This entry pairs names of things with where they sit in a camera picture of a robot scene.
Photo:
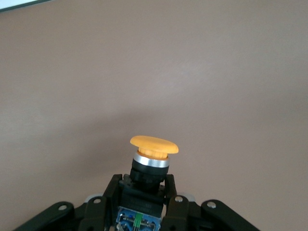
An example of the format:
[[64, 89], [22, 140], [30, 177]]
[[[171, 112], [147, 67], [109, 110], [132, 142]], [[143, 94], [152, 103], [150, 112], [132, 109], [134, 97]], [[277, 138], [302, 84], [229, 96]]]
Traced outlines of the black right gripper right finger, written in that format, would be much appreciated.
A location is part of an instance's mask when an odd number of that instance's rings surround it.
[[211, 199], [198, 205], [179, 195], [172, 174], [165, 178], [167, 212], [164, 231], [257, 231], [258, 228], [223, 202]]

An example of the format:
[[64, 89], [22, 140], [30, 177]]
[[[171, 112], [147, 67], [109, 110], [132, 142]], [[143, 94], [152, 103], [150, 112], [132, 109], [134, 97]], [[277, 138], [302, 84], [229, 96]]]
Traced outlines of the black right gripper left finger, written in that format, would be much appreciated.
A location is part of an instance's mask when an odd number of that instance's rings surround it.
[[111, 178], [102, 195], [93, 196], [79, 207], [57, 202], [29, 219], [16, 231], [107, 231], [115, 221], [121, 174]]

